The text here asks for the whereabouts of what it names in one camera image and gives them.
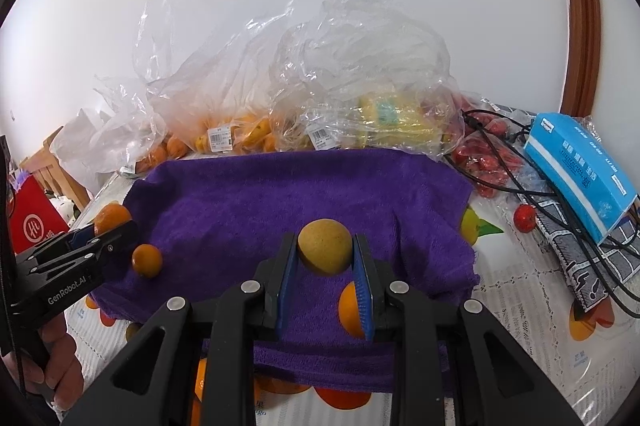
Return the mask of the left hand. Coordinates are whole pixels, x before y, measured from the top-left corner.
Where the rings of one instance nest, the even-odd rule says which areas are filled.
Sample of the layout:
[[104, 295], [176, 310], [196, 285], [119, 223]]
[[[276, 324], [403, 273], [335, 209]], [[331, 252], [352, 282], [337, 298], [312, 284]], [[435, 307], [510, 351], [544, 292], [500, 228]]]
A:
[[68, 411], [84, 391], [84, 376], [76, 357], [76, 342], [68, 334], [65, 316], [59, 314], [40, 331], [50, 348], [50, 359], [43, 370], [33, 360], [22, 361], [25, 388], [39, 394], [42, 385], [54, 391], [52, 402], [60, 411]]

